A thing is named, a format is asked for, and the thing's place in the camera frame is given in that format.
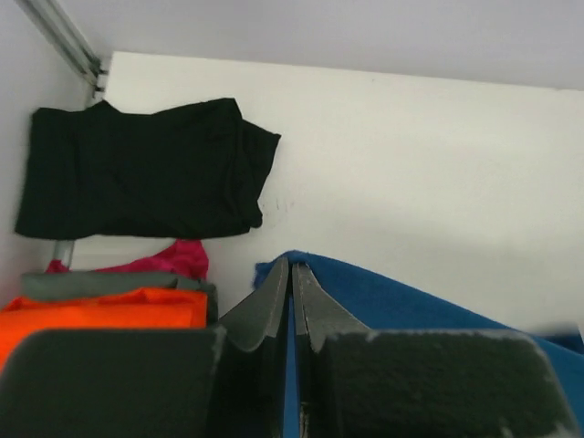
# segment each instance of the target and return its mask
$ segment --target fabric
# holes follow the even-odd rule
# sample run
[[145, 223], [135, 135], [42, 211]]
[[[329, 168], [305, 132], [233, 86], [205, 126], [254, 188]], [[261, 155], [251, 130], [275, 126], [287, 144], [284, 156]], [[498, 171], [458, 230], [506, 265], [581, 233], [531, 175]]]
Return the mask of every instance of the fabric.
[[573, 333], [557, 333], [555, 335], [546, 335], [544, 339], [558, 344], [565, 349], [571, 349], [572, 351], [584, 355], [584, 340], [582, 340], [582, 335], [579, 331]]
[[[139, 258], [121, 266], [104, 267], [95, 272], [149, 272], [164, 271], [189, 276], [190, 278], [207, 278], [209, 258], [200, 240], [177, 240], [160, 253]], [[48, 273], [65, 273], [69, 268], [60, 260], [52, 260]]]
[[64, 274], [26, 273], [20, 278], [21, 294], [36, 301], [91, 298], [130, 292], [139, 287], [163, 287], [204, 292], [207, 296], [207, 322], [219, 318], [216, 287], [170, 272], [93, 272]]
[[243, 120], [234, 99], [151, 115], [103, 100], [32, 116], [16, 232], [203, 239], [262, 224], [257, 199], [280, 136]]
[[157, 287], [54, 303], [18, 297], [0, 311], [0, 367], [21, 340], [39, 330], [203, 328], [206, 304], [204, 293]]
[[[291, 264], [310, 266], [322, 288], [373, 329], [506, 329], [491, 319], [358, 266], [298, 251], [283, 256]], [[256, 266], [256, 287], [273, 264]], [[580, 428], [584, 429], [584, 357], [541, 338], [534, 340], [549, 357]], [[299, 436], [294, 345], [294, 330], [289, 328], [286, 438]]]

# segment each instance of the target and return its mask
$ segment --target stack of folded clothes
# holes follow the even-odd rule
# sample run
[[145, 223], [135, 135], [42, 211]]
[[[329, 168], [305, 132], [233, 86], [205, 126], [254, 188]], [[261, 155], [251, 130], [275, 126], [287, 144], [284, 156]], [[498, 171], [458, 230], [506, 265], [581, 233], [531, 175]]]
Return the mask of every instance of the stack of folded clothes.
[[218, 318], [200, 241], [177, 240], [124, 266], [69, 271], [52, 261], [22, 276], [22, 296], [0, 311], [0, 367], [26, 336], [43, 329], [199, 329]]

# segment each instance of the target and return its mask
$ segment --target black foam block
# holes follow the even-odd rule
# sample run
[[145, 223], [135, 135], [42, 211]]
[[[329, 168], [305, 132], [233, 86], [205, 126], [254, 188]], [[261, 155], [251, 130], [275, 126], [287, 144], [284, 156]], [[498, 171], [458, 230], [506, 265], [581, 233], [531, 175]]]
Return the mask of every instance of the black foam block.
[[498, 331], [328, 337], [317, 356], [323, 436], [579, 436], [547, 358]]

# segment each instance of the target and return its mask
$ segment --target pink cloth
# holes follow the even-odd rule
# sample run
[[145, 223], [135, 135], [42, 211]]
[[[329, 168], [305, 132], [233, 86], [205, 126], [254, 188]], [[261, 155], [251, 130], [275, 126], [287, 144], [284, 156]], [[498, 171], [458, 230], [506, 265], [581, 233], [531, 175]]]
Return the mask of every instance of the pink cloth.
[[[176, 240], [156, 255], [139, 258], [127, 265], [104, 267], [97, 272], [148, 272], [165, 271], [191, 278], [207, 278], [209, 258], [200, 240]], [[52, 260], [47, 273], [69, 272], [60, 260]]]

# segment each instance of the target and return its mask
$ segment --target folded clothing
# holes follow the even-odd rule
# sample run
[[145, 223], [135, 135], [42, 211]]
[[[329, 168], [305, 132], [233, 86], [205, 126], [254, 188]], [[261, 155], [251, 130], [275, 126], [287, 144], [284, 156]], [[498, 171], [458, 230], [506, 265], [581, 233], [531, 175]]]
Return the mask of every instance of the folded clothing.
[[243, 120], [234, 99], [151, 115], [103, 100], [32, 116], [16, 232], [202, 239], [262, 224], [257, 199], [280, 136]]
[[115, 296], [43, 303], [18, 297], [0, 311], [0, 367], [28, 335], [43, 329], [186, 329], [206, 325], [201, 292], [140, 289]]
[[[173, 272], [190, 278], [207, 278], [209, 257], [200, 240], [178, 239], [160, 253], [139, 258], [126, 265], [95, 269], [95, 272]], [[48, 264], [48, 273], [69, 272], [60, 260]]]
[[139, 287], [199, 291], [207, 296], [207, 322], [218, 319], [217, 289], [204, 280], [170, 272], [70, 271], [64, 274], [27, 273], [21, 276], [21, 293], [35, 301], [59, 301], [118, 295]]

